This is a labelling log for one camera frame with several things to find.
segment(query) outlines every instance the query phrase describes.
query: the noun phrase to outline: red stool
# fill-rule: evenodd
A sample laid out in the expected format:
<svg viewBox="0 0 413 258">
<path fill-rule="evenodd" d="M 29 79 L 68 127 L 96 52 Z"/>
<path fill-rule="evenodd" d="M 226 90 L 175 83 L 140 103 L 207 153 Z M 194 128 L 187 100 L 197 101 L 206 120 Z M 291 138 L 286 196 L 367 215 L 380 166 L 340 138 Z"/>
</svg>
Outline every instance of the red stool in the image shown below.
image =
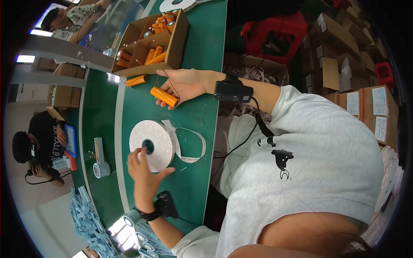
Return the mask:
<svg viewBox="0 0 413 258">
<path fill-rule="evenodd" d="M 333 6 L 335 9 L 347 9 L 351 6 L 349 0 L 333 0 Z"/>
<path fill-rule="evenodd" d="M 289 45 L 285 56 L 268 55 L 262 52 L 270 32 L 273 32 L 282 42 L 287 42 Z M 307 23 L 301 11 L 298 11 L 289 16 L 280 15 L 263 21 L 249 21 L 242 28 L 241 37 L 245 41 L 246 54 L 262 57 L 279 64 L 288 64 L 300 47 L 306 33 Z"/>
<path fill-rule="evenodd" d="M 385 84 L 389 89 L 396 86 L 396 81 L 394 80 L 389 62 L 374 64 L 374 70 L 376 71 L 376 76 L 377 79 L 379 79 L 380 85 Z"/>
</svg>

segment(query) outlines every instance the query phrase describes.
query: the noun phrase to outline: orange battery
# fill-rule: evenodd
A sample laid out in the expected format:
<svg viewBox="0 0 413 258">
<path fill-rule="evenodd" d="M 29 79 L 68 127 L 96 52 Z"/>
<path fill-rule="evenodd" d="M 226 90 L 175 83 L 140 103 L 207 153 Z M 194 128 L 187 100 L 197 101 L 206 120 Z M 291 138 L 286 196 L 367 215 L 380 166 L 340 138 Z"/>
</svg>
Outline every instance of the orange battery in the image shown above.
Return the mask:
<svg viewBox="0 0 413 258">
<path fill-rule="evenodd" d="M 121 58 L 121 57 L 117 57 L 115 59 L 115 64 L 124 67 L 124 68 L 129 68 L 129 62 L 125 61 L 125 59 Z"/>
<path fill-rule="evenodd" d="M 149 37 L 149 36 L 151 36 L 151 35 L 153 35 L 153 34 L 154 34 L 153 31 L 147 31 L 147 32 L 143 33 L 143 37 L 144 37 L 144 38 L 147 38 L 147 37 Z"/>
<path fill-rule="evenodd" d="M 176 21 L 176 17 L 173 14 L 166 16 L 166 22 Z"/>
<path fill-rule="evenodd" d="M 152 57 L 152 59 L 154 59 L 155 57 L 159 56 L 159 54 L 161 54 L 161 53 L 163 52 L 163 50 L 162 50 L 162 52 L 160 53 L 160 51 L 161 51 L 162 48 L 163 48 L 163 47 L 161 47 L 161 46 L 157 46 L 157 47 L 156 47 L 155 52 L 154 52 L 154 56 Z"/>
<path fill-rule="evenodd" d="M 169 31 L 172 33 L 173 28 L 175 27 L 175 22 L 171 21 L 170 23 L 168 23 L 166 26 L 168 26 Z"/>
<path fill-rule="evenodd" d="M 179 9 L 176 9 L 176 10 L 172 11 L 172 14 L 175 16 L 175 19 L 176 19 L 176 17 L 178 17 L 178 13 L 179 13 Z"/>
<path fill-rule="evenodd" d="M 154 58 L 154 54 L 155 54 L 155 49 L 153 48 L 149 49 L 149 53 L 146 56 L 145 64 L 147 64 L 149 61 L 151 61 Z"/>
<path fill-rule="evenodd" d="M 116 53 L 116 56 L 120 57 L 123 60 L 128 61 L 128 62 L 130 62 L 131 58 L 132 58 L 132 56 L 130 54 L 126 53 L 123 48 Z"/>
<path fill-rule="evenodd" d="M 126 81 L 126 86 L 128 87 L 132 87 L 141 83 L 145 83 L 147 80 L 147 76 L 146 75 L 142 75 L 142 76 L 138 76 L 136 78 L 133 79 L 129 79 Z"/>
<path fill-rule="evenodd" d="M 174 96 L 164 92 L 163 90 L 153 87 L 151 89 L 151 95 L 155 96 L 155 98 L 162 100 L 163 102 L 167 103 L 169 106 L 174 107 L 178 102 L 178 99 Z"/>
<path fill-rule="evenodd" d="M 159 28 L 159 23 L 152 24 L 152 28 L 154 29 L 155 34 L 162 32 L 162 30 Z"/>
</svg>

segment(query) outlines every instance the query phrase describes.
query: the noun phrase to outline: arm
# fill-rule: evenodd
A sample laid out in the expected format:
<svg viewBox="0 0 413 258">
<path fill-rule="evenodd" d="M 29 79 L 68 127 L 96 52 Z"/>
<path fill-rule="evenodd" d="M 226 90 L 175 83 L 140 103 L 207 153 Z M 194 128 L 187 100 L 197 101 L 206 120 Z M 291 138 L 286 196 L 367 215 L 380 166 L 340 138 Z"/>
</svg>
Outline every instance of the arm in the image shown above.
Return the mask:
<svg viewBox="0 0 413 258">
<path fill-rule="evenodd" d="M 146 149 L 144 148 L 136 149 L 129 154 L 128 172 L 135 182 L 133 191 L 135 207 L 143 213 L 154 212 L 153 200 L 158 191 L 159 184 L 167 175 L 174 171 L 174 168 L 166 168 L 158 174 L 151 173 L 146 162 Z M 172 249 L 184 237 L 184 234 L 163 216 L 150 221 L 149 225 L 162 243 L 169 249 Z"/>
<path fill-rule="evenodd" d="M 95 4 L 95 9 L 98 6 L 102 6 L 104 9 L 106 9 L 110 4 L 110 0 L 101 0 L 99 2 L 97 2 Z M 73 33 L 72 37 L 70 38 L 70 42 L 79 43 L 79 40 L 81 40 L 82 38 L 84 38 L 86 35 L 88 35 L 90 33 L 90 31 L 92 30 L 94 24 L 96 23 L 97 19 L 100 17 L 100 14 L 93 14 L 82 26 L 82 28 Z"/>
<path fill-rule="evenodd" d="M 193 99 L 204 93 L 214 94 L 215 82 L 225 80 L 225 74 L 216 71 L 200 70 L 158 70 L 161 76 L 169 77 L 161 87 L 162 90 L 169 94 L 179 97 L 178 104 Z M 260 109 L 271 113 L 278 98 L 281 94 L 281 87 L 270 83 L 262 83 L 254 80 L 239 78 L 245 86 L 254 89 L 253 97 L 258 101 Z M 158 100 L 157 104 L 166 107 L 167 104 Z M 256 107 L 255 102 L 251 100 L 249 105 Z"/>
</svg>

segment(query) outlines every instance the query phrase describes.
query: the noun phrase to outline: double-sided tape roll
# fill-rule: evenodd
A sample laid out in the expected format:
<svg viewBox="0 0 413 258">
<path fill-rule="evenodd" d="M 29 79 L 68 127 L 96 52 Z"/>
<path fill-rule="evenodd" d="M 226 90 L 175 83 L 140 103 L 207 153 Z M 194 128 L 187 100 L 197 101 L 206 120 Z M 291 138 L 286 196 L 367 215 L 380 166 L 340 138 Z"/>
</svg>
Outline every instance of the double-sided tape roll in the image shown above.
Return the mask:
<svg viewBox="0 0 413 258">
<path fill-rule="evenodd" d="M 199 158 L 185 157 L 181 155 L 176 129 L 184 129 L 196 134 L 202 141 L 202 153 Z M 182 128 L 173 127 L 169 120 L 162 120 L 162 123 L 152 120 L 144 120 L 135 125 L 129 137 L 129 149 L 134 151 L 136 148 L 145 147 L 146 141 L 153 143 L 154 149 L 151 154 L 146 156 L 149 170 L 153 173 L 159 172 L 168 167 L 175 154 L 186 163 L 194 163 L 205 155 L 206 142 L 199 133 Z"/>
</svg>

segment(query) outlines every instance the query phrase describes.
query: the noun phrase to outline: printed graphic on shirt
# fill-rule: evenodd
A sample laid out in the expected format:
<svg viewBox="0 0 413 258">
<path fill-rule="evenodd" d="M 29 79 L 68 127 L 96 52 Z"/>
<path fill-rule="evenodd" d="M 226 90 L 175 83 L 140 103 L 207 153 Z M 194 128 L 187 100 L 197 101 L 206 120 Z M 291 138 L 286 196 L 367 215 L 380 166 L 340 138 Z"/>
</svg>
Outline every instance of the printed graphic on shirt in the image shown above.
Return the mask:
<svg viewBox="0 0 413 258">
<path fill-rule="evenodd" d="M 282 177 L 286 175 L 286 179 L 288 179 L 290 177 L 290 173 L 288 172 L 288 170 L 285 169 L 285 167 L 287 166 L 287 161 L 289 159 L 294 158 L 292 152 L 283 149 L 274 149 L 271 151 L 271 154 L 275 156 L 275 163 L 277 164 L 277 167 L 281 170 L 280 178 L 282 179 Z"/>
<path fill-rule="evenodd" d="M 62 147 L 60 142 L 57 140 L 56 126 L 53 126 L 53 138 L 55 142 L 53 143 L 52 155 L 50 156 L 52 161 L 60 158 L 60 149 Z"/>
<path fill-rule="evenodd" d="M 274 137 L 275 136 L 271 136 L 267 138 L 267 143 L 271 145 L 271 147 L 276 146 L 276 144 L 273 141 Z M 257 141 L 257 144 L 258 146 L 261 147 L 261 139 Z M 270 151 L 271 151 L 271 154 L 275 156 L 275 163 L 277 164 L 277 167 L 280 169 L 280 178 L 282 179 L 283 176 L 286 175 L 287 176 L 286 179 L 288 179 L 290 177 L 290 173 L 288 172 L 288 170 L 285 169 L 285 167 L 287 166 L 287 161 L 289 159 L 294 158 L 294 156 L 292 155 L 292 152 L 286 151 L 283 149 L 274 149 Z"/>
</svg>

